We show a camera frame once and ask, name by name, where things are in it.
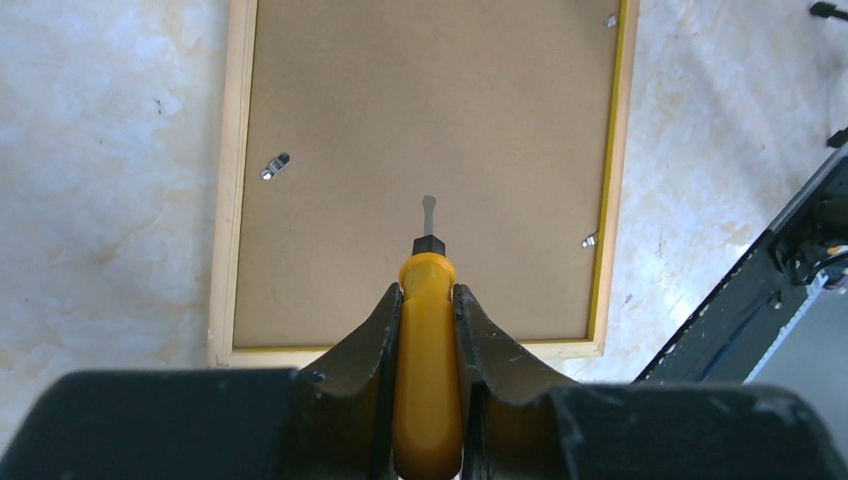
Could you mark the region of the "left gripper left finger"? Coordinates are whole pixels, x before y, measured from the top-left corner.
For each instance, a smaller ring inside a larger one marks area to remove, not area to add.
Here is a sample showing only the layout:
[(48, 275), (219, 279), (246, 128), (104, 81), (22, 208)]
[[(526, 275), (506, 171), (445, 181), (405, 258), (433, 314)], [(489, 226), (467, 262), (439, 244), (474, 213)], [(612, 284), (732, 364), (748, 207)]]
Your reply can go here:
[(34, 403), (5, 479), (392, 479), (402, 294), (302, 368), (88, 370)]

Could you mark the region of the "orange handled screwdriver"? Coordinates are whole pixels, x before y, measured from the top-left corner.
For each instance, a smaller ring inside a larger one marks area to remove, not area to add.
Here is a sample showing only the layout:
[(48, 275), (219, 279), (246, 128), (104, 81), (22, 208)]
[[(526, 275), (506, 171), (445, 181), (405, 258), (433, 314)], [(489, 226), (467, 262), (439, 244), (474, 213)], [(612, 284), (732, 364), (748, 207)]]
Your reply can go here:
[(422, 198), (423, 235), (399, 271), (403, 300), (394, 387), (394, 468), (403, 479), (451, 479), (462, 463), (453, 287), (456, 269), (435, 235), (435, 197)]

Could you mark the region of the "yellow picture frame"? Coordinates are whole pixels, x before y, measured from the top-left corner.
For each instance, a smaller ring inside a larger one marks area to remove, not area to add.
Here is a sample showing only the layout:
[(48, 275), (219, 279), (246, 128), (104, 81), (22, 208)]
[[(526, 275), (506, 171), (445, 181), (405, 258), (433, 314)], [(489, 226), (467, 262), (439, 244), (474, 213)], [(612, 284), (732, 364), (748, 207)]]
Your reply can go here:
[(235, 1), (208, 362), (310, 363), (424, 233), (546, 359), (605, 346), (635, 1)]

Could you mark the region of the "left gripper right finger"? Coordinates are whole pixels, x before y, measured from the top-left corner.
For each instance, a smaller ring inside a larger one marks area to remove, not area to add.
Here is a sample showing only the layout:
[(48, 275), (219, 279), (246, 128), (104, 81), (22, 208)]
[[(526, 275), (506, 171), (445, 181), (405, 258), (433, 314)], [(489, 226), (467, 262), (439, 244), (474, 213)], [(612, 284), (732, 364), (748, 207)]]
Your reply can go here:
[(465, 479), (843, 479), (824, 422), (783, 388), (586, 384), (549, 367), (457, 285)]

